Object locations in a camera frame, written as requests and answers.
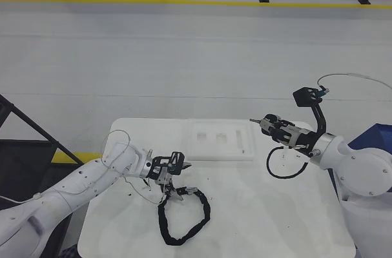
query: white table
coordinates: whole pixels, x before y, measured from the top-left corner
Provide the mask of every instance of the white table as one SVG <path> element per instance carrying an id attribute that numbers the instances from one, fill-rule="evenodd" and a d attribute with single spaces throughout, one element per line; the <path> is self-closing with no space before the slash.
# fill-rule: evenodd
<path id="1" fill-rule="evenodd" d="M 118 119 L 111 130 L 128 131 L 132 144 L 153 149 L 153 157 L 185 154 L 182 139 L 188 120 Z M 310 127 L 305 123 L 296 123 Z M 251 125 L 256 148 L 252 162 L 197 161 L 174 176 L 176 187 L 197 186 L 211 205 L 211 220 L 183 246 L 167 246 L 160 234 L 157 207 L 146 202 L 124 182 L 92 200 L 79 239 L 82 257 L 283 257 L 321 258 L 355 256 L 354 244 L 342 219 L 340 205 L 328 173 L 314 165 L 290 180 L 271 177 L 265 161 L 277 146 Z M 110 135 L 106 152 L 125 134 Z M 298 171 L 303 157 L 295 151 L 276 152 L 271 166 L 277 174 Z M 141 179 L 130 179 L 148 198 L 159 201 L 161 191 L 144 188 Z M 182 237 L 203 218 L 200 201 L 185 196 L 184 202 L 166 205 L 169 231 Z"/>

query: white robotic arm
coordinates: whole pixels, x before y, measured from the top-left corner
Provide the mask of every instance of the white robotic arm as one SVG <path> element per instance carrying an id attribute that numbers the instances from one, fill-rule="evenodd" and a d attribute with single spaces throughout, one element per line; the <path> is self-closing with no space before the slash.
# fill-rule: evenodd
<path id="1" fill-rule="evenodd" d="M 151 158 L 151 151 L 118 142 L 104 159 L 89 161 L 26 203 L 0 211 L 0 258 L 39 257 L 54 228 L 68 215 L 104 192 L 120 177 L 151 178 L 174 196 L 172 175 L 190 164 L 180 152 Z M 132 165 L 138 161 L 134 171 Z"/>
<path id="2" fill-rule="evenodd" d="M 392 258 L 392 155 L 377 148 L 351 149 L 343 137 L 326 133 L 324 115 L 319 107 L 322 91 L 302 88 L 293 96 L 298 106 L 308 106 L 318 122 L 312 132 L 299 128 L 277 115 L 268 114 L 258 123 L 262 133 L 278 143 L 308 156 L 323 170 L 332 169 L 339 203 L 347 229 L 363 258 Z M 293 176 L 274 175 L 288 179 Z"/>

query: coiled black cable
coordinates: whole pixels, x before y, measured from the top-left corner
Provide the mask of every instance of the coiled black cable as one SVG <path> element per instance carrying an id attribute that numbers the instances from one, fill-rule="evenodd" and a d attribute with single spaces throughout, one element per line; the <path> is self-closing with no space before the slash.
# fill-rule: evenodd
<path id="1" fill-rule="evenodd" d="M 283 148 L 284 148 L 283 146 L 276 147 L 276 148 L 274 148 L 273 150 L 271 150 L 271 151 L 269 152 L 269 155 L 267 156 L 267 159 L 266 159 L 266 168 L 267 168 L 267 171 L 269 172 L 269 174 L 271 174 L 273 177 L 275 177 L 275 178 L 277 178 L 277 179 L 291 179 L 291 178 L 293 178 L 293 177 L 297 177 L 298 175 L 300 175 L 300 174 L 305 170 L 305 168 L 306 168 L 308 162 L 305 162 L 304 165 L 302 166 L 302 168 L 301 168 L 297 173 L 295 173 L 295 174 L 293 174 L 293 175 L 286 175 L 286 176 L 275 175 L 275 174 L 273 174 L 272 171 L 271 171 L 271 168 L 270 168 L 270 166 L 269 166 L 269 161 L 271 160 L 271 156 L 272 156 L 273 152 L 275 152 L 276 150 L 283 150 Z"/>

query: yellow floor line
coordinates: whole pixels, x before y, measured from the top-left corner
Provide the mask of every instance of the yellow floor line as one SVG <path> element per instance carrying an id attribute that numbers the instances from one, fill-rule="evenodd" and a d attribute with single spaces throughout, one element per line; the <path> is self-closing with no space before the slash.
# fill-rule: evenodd
<path id="1" fill-rule="evenodd" d="M 101 157 L 101 154 L 95 154 L 90 152 L 75 152 L 74 154 L 78 159 L 80 159 L 84 163 L 87 163 L 88 161 Z M 76 162 L 73 161 L 70 157 L 68 157 L 65 153 L 57 152 L 55 153 L 54 158 L 52 159 L 52 163 L 75 164 Z"/>
<path id="2" fill-rule="evenodd" d="M 302 8 L 366 8 L 392 9 L 392 5 L 321 4 L 321 3 L 259 3 L 199 0 L 0 0 L 0 2 L 46 2 L 46 3 L 94 3 L 94 4 L 175 4 L 175 5 L 226 5 L 257 7 L 302 7 Z"/>

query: gray floor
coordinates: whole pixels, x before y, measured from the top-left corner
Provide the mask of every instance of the gray floor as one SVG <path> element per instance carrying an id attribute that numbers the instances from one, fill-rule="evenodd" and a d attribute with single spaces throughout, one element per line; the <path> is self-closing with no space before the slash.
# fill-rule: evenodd
<path id="1" fill-rule="evenodd" d="M 315 125 L 291 94 L 331 72 L 392 85 L 392 10 L 0 3 L 0 92 L 73 152 L 99 152 L 120 117 L 274 113 Z M 324 83 L 329 132 L 352 140 L 392 124 L 391 90 Z M 14 117 L 0 137 L 39 139 Z"/>

